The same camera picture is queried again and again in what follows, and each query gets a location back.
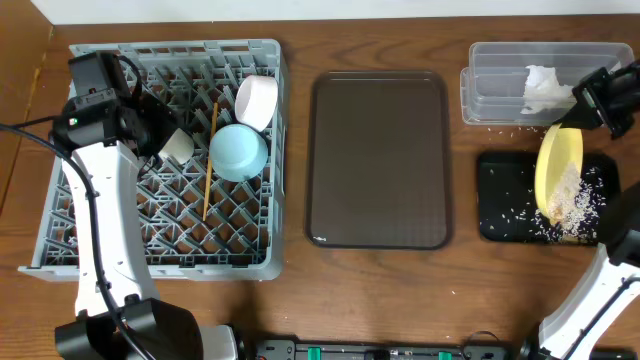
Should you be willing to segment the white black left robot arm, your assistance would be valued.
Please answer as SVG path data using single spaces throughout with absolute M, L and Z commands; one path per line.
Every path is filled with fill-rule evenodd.
M 161 300 L 145 258 L 137 208 L 144 161 L 194 153 L 191 134 L 172 110 L 128 85 L 126 57 L 97 51 L 68 63 L 75 97 L 51 117 L 48 139 L 29 137 L 63 161 L 72 194 L 79 254 L 76 318 L 55 330 L 64 359 L 240 358 L 243 345 L 229 325 L 201 327 L 193 314 Z

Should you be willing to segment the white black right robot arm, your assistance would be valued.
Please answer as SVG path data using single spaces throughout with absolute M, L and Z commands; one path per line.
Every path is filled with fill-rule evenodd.
M 551 196 L 565 171 L 579 170 L 582 133 L 608 128 L 618 139 L 639 110 L 639 64 L 610 72 L 601 67 L 573 87 L 575 105 L 545 135 L 538 152 L 534 194 L 549 217 Z M 639 187 L 633 185 L 605 208 L 597 229 L 599 243 L 580 281 L 522 344 L 519 359 L 625 359 L 634 353 L 597 351 L 609 326 L 639 295 Z

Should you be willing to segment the light blue bowl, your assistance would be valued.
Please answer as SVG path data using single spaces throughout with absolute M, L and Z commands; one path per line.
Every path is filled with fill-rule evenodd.
M 231 124 L 217 130 L 209 146 L 213 171 L 222 179 L 242 182 L 256 177 L 265 167 L 268 147 L 251 127 Z

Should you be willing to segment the cream white cup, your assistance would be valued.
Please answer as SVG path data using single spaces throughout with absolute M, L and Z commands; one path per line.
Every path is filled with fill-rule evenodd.
M 180 165 L 188 162 L 194 154 L 194 141 L 184 130 L 178 128 L 160 149 L 158 156 Z

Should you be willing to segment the white tissue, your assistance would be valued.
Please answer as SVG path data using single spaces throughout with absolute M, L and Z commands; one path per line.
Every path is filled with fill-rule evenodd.
M 520 113 L 533 115 L 545 110 L 572 106 L 576 100 L 570 85 L 561 85 L 555 67 L 528 65 L 529 71 Z

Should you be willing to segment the yellow plate with scraps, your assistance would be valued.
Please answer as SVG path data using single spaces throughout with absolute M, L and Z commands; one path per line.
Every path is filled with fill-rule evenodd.
M 582 163 L 582 131 L 552 125 L 543 138 L 534 176 L 536 206 L 552 225 L 575 207 Z

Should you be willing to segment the wooden chopstick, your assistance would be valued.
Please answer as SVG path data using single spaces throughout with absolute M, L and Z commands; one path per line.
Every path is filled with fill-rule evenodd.
M 209 136 L 209 146 L 213 141 L 213 138 L 215 136 L 215 132 L 217 129 L 218 107 L 219 107 L 218 105 L 219 105 L 218 102 L 215 102 L 213 106 L 211 130 L 210 130 L 210 136 Z M 210 150 L 208 150 L 207 154 L 208 154 L 207 172 L 206 172 L 206 183 L 205 183 L 204 204 L 203 204 L 203 214 L 202 214 L 203 222 L 206 222 L 207 216 L 208 216 L 207 214 L 208 214 L 208 208 L 210 205 L 211 182 L 212 182 L 212 175 L 213 175 L 213 166 L 212 166 Z

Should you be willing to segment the pink shallow bowl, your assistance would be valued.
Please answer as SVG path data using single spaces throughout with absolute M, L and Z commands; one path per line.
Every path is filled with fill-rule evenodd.
M 278 83 L 275 78 L 250 75 L 242 81 L 236 95 L 236 119 L 239 123 L 262 132 L 271 122 L 277 100 Z

